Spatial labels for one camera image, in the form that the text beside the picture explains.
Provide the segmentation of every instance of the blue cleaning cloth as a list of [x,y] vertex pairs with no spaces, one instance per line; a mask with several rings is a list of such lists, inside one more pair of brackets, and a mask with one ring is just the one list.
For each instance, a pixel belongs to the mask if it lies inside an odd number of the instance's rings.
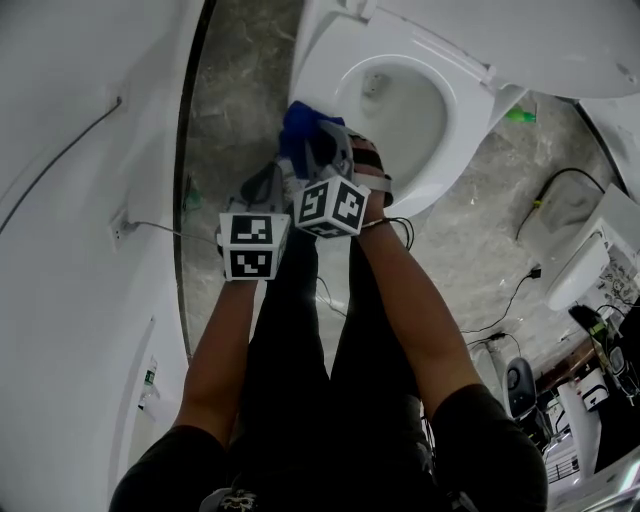
[[280,156],[289,158],[298,179],[309,179],[305,141],[312,145],[320,138],[322,130],[318,121],[331,121],[344,126],[341,117],[329,117],[301,101],[294,101],[282,120],[280,132]]

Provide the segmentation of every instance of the fiducial marker cube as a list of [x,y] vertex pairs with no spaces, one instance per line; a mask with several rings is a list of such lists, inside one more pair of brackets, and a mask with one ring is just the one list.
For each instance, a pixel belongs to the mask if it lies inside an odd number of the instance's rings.
[[290,223],[284,214],[221,213],[218,245],[227,281],[275,279]]
[[370,193],[341,176],[314,183],[294,197],[295,226],[321,238],[358,235]]

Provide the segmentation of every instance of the toilet lid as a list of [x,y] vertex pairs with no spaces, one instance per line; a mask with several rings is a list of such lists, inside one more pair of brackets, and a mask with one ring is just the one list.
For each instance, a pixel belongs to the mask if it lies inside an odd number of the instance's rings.
[[640,0],[377,0],[508,83],[568,98],[640,92]]

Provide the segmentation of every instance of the person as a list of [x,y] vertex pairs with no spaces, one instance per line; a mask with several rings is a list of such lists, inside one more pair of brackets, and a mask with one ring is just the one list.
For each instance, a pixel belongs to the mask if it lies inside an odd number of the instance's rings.
[[[359,138],[352,145],[375,151]],[[365,223],[384,217],[383,202],[370,195]],[[539,452],[482,384],[442,297],[391,225],[351,241],[331,378],[317,273],[315,237],[292,229],[251,343],[256,282],[223,286],[175,424],[124,476],[111,512],[439,511],[458,493],[469,510],[545,510]]]

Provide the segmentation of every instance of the black shirt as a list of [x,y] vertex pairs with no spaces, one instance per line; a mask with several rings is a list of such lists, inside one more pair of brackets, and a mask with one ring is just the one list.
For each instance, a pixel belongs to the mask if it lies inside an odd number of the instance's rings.
[[[122,479],[111,512],[195,512],[216,489],[242,487],[256,510],[446,510],[446,491],[463,491],[480,511],[546,509],[547,478],[540,453],[486,387],[467,386],[433,418],[438,485],[402,450],[384,440],[353,443],[269,476],[242,481],[209,433],[174,427]],[[309,439],[308,443],[322,440]],[[307,447],[301,446],[304,452]]]

